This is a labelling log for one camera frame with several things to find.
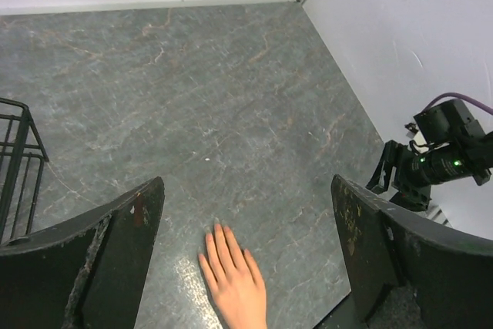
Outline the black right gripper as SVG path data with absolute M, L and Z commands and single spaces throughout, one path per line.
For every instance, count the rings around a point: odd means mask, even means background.
M 427 158 L 423 153 L 417 155 L 390 140 L 384 144 L 381 158 L 365 188 L 372 193 L 387 192 L 395 168 L 392 186 L 397 192 L 390 201 L 412 212 L 426 211 L 431 201 L 431 182 L 424 173 L 425 165 Z

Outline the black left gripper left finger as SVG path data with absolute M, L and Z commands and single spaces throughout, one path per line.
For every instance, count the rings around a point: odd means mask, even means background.
M 148 180 L 1 246 L 3 328 L 132 328 L 165 200 Z

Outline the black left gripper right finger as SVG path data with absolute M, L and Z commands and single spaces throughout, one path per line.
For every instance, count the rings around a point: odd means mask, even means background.
M 357 317 L 410 284 L 428 328 L 492 326 L 492 242 L 418 216 L 336 175 L 334 216 Z

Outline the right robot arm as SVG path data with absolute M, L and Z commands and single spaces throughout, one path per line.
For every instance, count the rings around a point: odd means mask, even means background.
M 366 188 L 382 194 L 393 187 L 397 192 L 392 203 L 421 212 L 431 202 L 432 186 L 467 177 L 479 186 L 487 183 L 492 170 L 492 134 L 485 133 L 465 101 L 457 96 L 415 115 L 414 128 L 424 143 L 386 142 Z

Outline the mannequin hand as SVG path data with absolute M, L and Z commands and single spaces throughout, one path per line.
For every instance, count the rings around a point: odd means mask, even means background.
M 229 328 L 267 327 L 267 289 L 251 252 L 216 222 L 198 258 L 213 303 Z

